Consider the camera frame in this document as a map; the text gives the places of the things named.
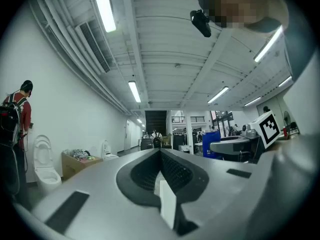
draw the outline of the blue barrel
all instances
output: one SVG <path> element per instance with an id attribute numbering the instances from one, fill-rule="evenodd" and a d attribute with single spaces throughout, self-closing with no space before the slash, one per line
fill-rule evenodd
<path id="1" fill-rule="evenodd" d="M 210 143 L 220 142 L 220 140 L 221 136 L 219 131 L 204 132 L 202 134 L 202 149 L 204 158 L 221 159 L 221 155 L 219 153 L 215 153 L 210 150 Z"/>

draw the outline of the security camera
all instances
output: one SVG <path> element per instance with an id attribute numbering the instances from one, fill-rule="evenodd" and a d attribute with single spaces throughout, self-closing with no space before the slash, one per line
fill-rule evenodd
<path id="1" fill-rule="evenodd" d="M 206 38 L 211 37 L 211 29 L 209 26 L 209 18 L 205 16 L 202 10 L 193 10 L 190 12 L 190 19 L 192 24 L 204 35 Z"/>

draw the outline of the white ceiling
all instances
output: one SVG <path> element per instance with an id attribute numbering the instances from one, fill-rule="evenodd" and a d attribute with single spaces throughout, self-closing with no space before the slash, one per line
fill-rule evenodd
<path id="1" fill-rule="evenodd" d="M 66 10 L 59 10 L 58 1 Z M 110 50 L 93 10 L 94 0 L 52 2 L 61 17 L 71 18 L 72 28 L 88 22 L 110 66 L 99 77 L 129 111 L 239 110 L 259 96 L 271 96 L 270 91 L 277 94 L 278 85 L 290 76 L 283 36 L 260 64 L 255 63 L 254 56 L 271 34 L 222 31 L 210 23 L 212 36 L 206 38 L 190 21 L 190 11 L 200 9 L 197 0 L 111 0 L 117 29 L 106 34 Z M 129 90 L 132 80 L 140 104 Z M 230 90 L 209 106 L 208 100 L 224 86 Z"/>

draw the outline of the staircase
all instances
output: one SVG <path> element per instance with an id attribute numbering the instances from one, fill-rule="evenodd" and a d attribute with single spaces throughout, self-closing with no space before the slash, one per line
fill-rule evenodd
<path id="1" fill-rule="evenodd" d="M 161 133 L 162 136 L 166 136 L 166 119 L 167 111 L 145 111 L 146 132 L 152 134 L 154 129 Z"/>

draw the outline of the ceiling light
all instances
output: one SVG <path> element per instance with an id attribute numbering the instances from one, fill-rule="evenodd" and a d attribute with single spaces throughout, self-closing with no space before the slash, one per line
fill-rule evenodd
<path id="1" fill-rule="evenodd" d="M 270 49 L 270 47 L 275 43 L 277 38 L 280 36 L 283 28 L 280 26 L 278 30 L 274 33 L 273 37 L 270 39 L 270 41 L 266 44 L 266 46 L 262 49 L 262 51 L 254 58 L 255 62 L 259 62 L 261 58 L 267 53 L 267 51 Z"/>
<path id="2" fill-rule="evenodd" d="M 292 76 L 289 76 L 286 80 L 284 80 L 282 83 L 279 84 L 279 87 L 283 86 L 286 82 L 291 80 Z"/>
<path id="3" fill-rule="evenodd" d="M 129 82 L 129 87 L 131 89 L 133 97 L 135 98 L 135 101 L 140 103 L 141 99 L 139 97 L 139 93 L 138 93 L 138 89 L 137 89 L 137 86 L 136 86 L 136 82 L 135 81 L 130 81 Z"/>
<path id="4" fill-rule="evenodd" d="M 253 101 L 250 101 L 249 103 L 245 104 L 244 106 L 246 107 L 246 106 L 250 105 L 251 103 L 254 103 L 254 102 L 256 102 L 257 100 L 260 100 L 260 99 L 261 99 L 261 97 L 258 97 L 256 99 L 254 99 Z"/>
<path id="5" fill-rule="evenodd" d="M 227 90 L 229 89 L 229 87 L 225 86 L 223 87 L 216 96 L 214 96 L 212 99 L 210 99 L 208 101 L 208 103 L 211 103 L 213 101 L 215 101 L 216 99 L 218 99 L 222 94 L 224 94 Z"/>
<path id="6" fill-rule="evenodd" d="M 106 32 L 116 30 L 114 16 L 112 14 L 110 0 L 95 0 Z"/>

